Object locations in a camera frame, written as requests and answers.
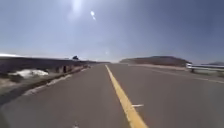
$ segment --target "asphalt road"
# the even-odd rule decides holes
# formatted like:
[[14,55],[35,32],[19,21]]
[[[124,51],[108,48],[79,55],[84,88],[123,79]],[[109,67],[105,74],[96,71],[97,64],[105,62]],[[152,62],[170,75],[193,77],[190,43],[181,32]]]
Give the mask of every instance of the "asphalt road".
[[[0,123],[4,119],[8,128],[129,128],[139,115],[150,128],[224,127],[224,80],[125,64],[108,67],[117,86],[105,65],[97,65],[5,104]],[[124,95],[137,114],[123,106]]]

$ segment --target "mountain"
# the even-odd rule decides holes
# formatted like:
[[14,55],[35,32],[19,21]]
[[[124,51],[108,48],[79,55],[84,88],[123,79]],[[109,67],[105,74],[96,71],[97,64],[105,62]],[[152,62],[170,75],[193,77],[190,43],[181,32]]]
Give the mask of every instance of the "mountain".
[[212,63],[209,63],[209,65],[218,65],[218,66],[224,66],[224,62],[212,62]]
[[123,59],[120,61],[120,63],[153,64],[153,65],[184,67],[186,63],[191,63],[191,62],[181,58],[173,57],[173,56],[152,56],[152,57]]
[[0,57],[19,57],[19,55],[0,53]]

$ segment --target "sky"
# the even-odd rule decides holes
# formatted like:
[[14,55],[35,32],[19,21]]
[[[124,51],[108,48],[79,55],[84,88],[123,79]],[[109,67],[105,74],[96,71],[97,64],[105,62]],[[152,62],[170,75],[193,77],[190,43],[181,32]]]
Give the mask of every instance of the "sky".
[[0,53],[224,61],[223,0],[0,0]]

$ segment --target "white lane marking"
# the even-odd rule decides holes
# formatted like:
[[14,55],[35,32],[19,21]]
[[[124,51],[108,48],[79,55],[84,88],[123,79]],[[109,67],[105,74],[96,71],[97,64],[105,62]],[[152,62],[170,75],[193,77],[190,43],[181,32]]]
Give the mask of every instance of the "white lane marking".
[[177,73],[158,71],[158,70],[153,70],[153,69],[148,69],[148,70],[151,70],[151,71],[154,71],[154,72],[163,73],[163,74],[174,75],[174,76],[187,77],[187,78],[191,78],[191,79],[195,79],[195,80],[203,80],[203,81],[209,81],[209,82],[224,84],[224,81],[219,81],[219,80],[210,80],[210,79],[205,79],[205,78],[193,78],[193,77],[190,77],[190,76],[187,76],[187,75],[181,75],[181,74],[177,74]]
[[136,104],[136,105],[132,105],[132,107],[135,107],[135,108],[137,108],[137,107],[142,107],[142,106],[144,106],[144,104]]
[[62,81],[62,80],[65,80],[69,77],[71,77],[72,75],[67,75],[67,76],[64,76],[64,77],[61,77],[59,79],[55,79],[55,80],[52,80],[51,82],[45,84],[45,85],[41,85],[39,87],[36,87],[36,88],[33,88],[33,89],[30,89],[30,90],[27,90],[23,95],[24,96],[29,96],[29,95],[32,95],[32,94],[35,94],[43,89],[45,89],[47,86],[51,86],[59,81]]

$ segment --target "guardrail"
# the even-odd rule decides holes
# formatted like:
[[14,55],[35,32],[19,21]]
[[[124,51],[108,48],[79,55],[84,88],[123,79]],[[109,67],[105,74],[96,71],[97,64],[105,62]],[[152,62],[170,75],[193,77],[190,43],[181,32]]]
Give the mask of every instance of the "guardrail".
[[216,65],[199,65],[199,64],[186,64],[186,68],[194,73],[195,70],[209,70],[209,71],[217,71],[224,72],[224,66],[216,66]]

